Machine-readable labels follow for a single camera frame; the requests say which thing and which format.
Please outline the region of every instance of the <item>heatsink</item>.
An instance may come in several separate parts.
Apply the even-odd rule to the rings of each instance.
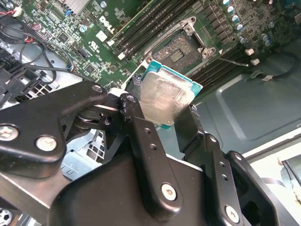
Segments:
[[[79,14],[89,2],[90,0],[65,0],[63,3],[66,4],[74,14]]]

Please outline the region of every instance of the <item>motherboard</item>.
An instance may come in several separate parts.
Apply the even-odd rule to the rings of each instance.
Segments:
[[[152,60],[210,86],[239,66],[229,60],[257,65],[271,49],[295,38],[285,6],[273,0],[0,3],[21,7],[18,20],[63,48],[76,72],[106,88],[120,87],[140,64]]]

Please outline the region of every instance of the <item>connector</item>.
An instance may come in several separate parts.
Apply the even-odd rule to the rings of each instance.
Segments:
[[[18,6],[14,9],[14,11],[15,11],[15,13],[13,14],[13,17],[20,16],[22,13],[22,8]]]

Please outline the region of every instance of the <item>black plastic bracket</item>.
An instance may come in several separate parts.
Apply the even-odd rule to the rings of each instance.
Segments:
[[[0,170],[31,178],[55,174],[74,118],[80,110],[101,104],[106,97],[105,89],[85,81],[0,111],[0,126],[18,131],[15,139],[0,140]],[[36,146],[42,136],[55,139],[54,150],[42,151]]]
[[[244,219],[229,162],[223,157],[218,140],[205,133],[195,106],[187,107],[175,121],[175,131],[184,159],[205,172],[207,217],[216,225],[250,225]],[[229,217],[227,209],[234,210]]]

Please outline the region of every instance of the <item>hole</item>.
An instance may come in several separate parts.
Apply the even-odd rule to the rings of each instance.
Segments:
[[[131,95],[127,95],[127,99],[129,100],[129,101],[132,101],[132,102],[136,102],[136,100],[135,100],[135,98],[133,97],[133,96],[131,96]]]
[[[228,178],[227,178],[226,175],[223,174],[223,175],[222,175],[222,178],[224,178],[225,181],[228,181]]]
[[[151,130],[149,128],[144,128],[144,132],[150,134]]]
[[[225,164],[222,161],[220,161],[220,165],[223,166],[223,167],[226,167]]]
[[[111,117],[106,117],[105,120],[104,120],[104,124],[108,126],[111,123],[112,123],[112,118]]]
[[[156,145],[154,145],[154,144],[150,144],[150,148],[151,148],[151,150],[153,150],[153,151],[156,151],[156,149],[157,149],[157,146],[156,146]]]

